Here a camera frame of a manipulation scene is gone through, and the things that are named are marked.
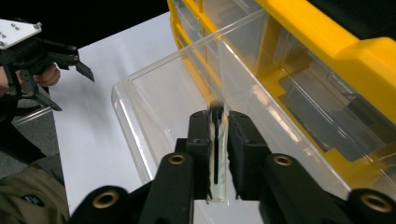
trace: mounting hole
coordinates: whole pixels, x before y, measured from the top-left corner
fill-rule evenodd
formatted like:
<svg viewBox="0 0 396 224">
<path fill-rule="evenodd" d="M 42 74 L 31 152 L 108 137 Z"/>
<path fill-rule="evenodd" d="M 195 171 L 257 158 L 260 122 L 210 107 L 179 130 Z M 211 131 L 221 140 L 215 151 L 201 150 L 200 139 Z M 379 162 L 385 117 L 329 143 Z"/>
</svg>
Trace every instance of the mounting hole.
<svg viewBox="0 0 396 224">
<path fill-rule="evenodd" d="M 92 205 L 95 208 L 107 208 L 119 200 L 120 195 L 115 190 L 103 192 L 93 199 Z"/>
<path fill-rule="evenodd" d="M 171 157 L 169 157 L 169 162 L 174 164 L 174 165 L 179 165 L 181 163 L 183 163 L 186 158 L 183 155 L 173 155 Z"/>
<path fill-rule="evenodd" d="M 392 206 L 387 201 L 374 194 L 361 195 L 361 201 L 366 206 L 370 207 L 371 209 L 374 209 L 377 212 L 388 213 L 392 211 Z"/>
<path fill-rule="evenodd" d="M 292 164 L 292 160 L 286 156 L 276 156 L 276 157 L 274 157 L 274 162 L 276 162 L 279 165 L 291 165 Z"/>
</svg>

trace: label patch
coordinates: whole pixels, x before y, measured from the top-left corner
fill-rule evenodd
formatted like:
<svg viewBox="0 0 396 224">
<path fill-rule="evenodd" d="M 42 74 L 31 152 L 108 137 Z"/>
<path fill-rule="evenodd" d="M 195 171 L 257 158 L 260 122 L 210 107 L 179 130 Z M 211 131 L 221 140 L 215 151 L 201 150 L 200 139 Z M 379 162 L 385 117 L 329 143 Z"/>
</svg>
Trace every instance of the label patch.
<svg viewBox="0 0 396 224">
<path fill-rule="evenodd" d="M 24 199 L 28 203 L 32 203 L 37 206 L 44 207 L 44 203 L 34 194 L 24 195 L 24 196 L 21 196 L 21 198 Z"/>
</svg>

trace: gray floor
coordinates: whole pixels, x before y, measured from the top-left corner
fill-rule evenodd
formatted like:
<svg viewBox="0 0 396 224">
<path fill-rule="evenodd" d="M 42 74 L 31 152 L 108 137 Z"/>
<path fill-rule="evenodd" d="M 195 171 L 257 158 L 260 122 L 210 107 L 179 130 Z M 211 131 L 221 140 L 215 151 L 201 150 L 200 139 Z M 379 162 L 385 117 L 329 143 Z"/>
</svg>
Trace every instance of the gray floor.
<svg viewBox="0 0 396 224">
<path fill-rule="evenodd" d="M 47 156 L 59 153 L 52 112 L 23 123 L 17 129 Z M 0 178 L 14 174 L 24 167 L 26 164 L 0 152 Z"/>
</svg>

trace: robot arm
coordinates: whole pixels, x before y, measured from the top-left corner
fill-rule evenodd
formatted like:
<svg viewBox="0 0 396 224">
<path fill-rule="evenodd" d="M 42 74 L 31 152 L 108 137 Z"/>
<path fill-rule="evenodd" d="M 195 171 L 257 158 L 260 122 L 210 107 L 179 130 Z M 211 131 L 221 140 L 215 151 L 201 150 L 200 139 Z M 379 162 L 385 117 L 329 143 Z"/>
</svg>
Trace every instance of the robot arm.
<svg viewBox="0 0 396 224">
<path fill-rule="evenodd" d="M 41 94 L 33 75 L 41 74 L 51 63 L 61 69 L 75 66 L 83 76 L 94 81 L 91 69 L 79 60 L 75 46 L 41 39 L 41 23 L 0 20 L 0 64 L 6 71 L 9 94 L 20 99 L 34 99 L 54 110 L 62 110 L 50 98 Z M 22 91 L 16 75 L 21 71 L 25 91 Z"/>
</svg>

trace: person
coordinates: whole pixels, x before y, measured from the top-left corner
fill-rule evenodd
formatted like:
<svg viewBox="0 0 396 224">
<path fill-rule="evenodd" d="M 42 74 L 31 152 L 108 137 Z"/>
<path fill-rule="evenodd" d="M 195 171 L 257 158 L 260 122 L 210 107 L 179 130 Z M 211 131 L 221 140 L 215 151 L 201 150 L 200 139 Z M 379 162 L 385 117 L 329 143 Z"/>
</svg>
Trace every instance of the person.
<svg viewBox="0 0 396 224">
<path fill-rule="evenodd" d="M 19 72 L 17 74 L 21 81 L 21 74 Z M 53 63 L 41 75 L 34 75 L 34 80 L 38 85 L 48 87 L 56 85 L 60 77 L 61 72 L 56 64 Z M 4 68 L 0 66 L 0 100 L 4 105 L 9 103 L 7 101 L 9 100 L 7 92 L 6 73 Z M 7 118 L 7 113 L 9 113 L 9 110 L 0 105 L 0 127 L 5 132 L 12 127 L 10 121 L 5 119 Z M 7 134 L 0 133 L 1 149 L 9 147 L 6 149 L 19 150 L 19 147 L 29 147 L 29 145 L 24 146 L 15 142 L 11 146 L 6 141 L 9 138 Z M 45 156 L 43 154 L 32 160 L 32 162 L 23 161 L 28 163 L 28 165 L 20 172 L 0 179 L 0 223 L 67 223 L 70 215 L 60 155 Z"/>
</svg>

